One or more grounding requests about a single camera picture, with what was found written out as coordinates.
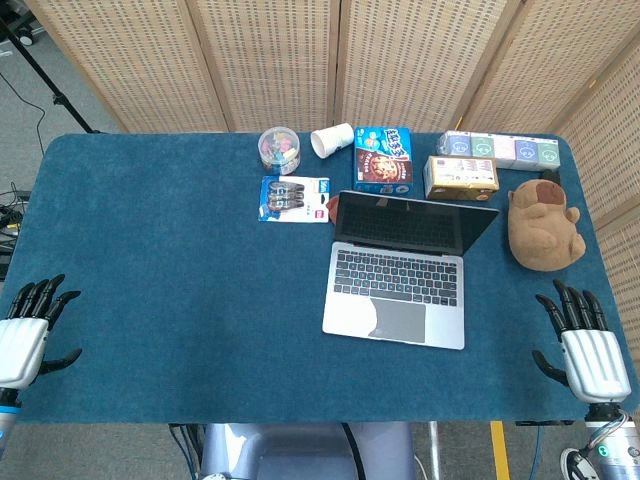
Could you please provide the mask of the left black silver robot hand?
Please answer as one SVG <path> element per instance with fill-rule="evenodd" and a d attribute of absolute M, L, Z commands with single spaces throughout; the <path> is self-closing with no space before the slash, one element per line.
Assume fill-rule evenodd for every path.
<path fill-rule="evenodd" d="M 66 305 L 79 290 L 57 292 L 63 274 L 25 284 L 14 296 L 1 319 L 1 394 L 17 396 L 43 375 L 64 370 L 81 356 L 76 348 L 65 357 L 44 358 L 49 334 Z"/>

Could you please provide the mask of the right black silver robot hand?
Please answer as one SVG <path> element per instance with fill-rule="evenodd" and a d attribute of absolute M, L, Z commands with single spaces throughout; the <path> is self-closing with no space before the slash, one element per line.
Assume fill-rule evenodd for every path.
<path fill-rule="evenodd" d="M 587 404 L 620 403 L 631 394 L 631 383 L 616 335 L 609 329 L 597 297 L 558 279 L 553 281 L 560 303 L 535 296 L 552 324 L 563 353 L 564 367 L 552 366 L 539 350 L 533 361 L 547 378 L 569 388 Z"/>

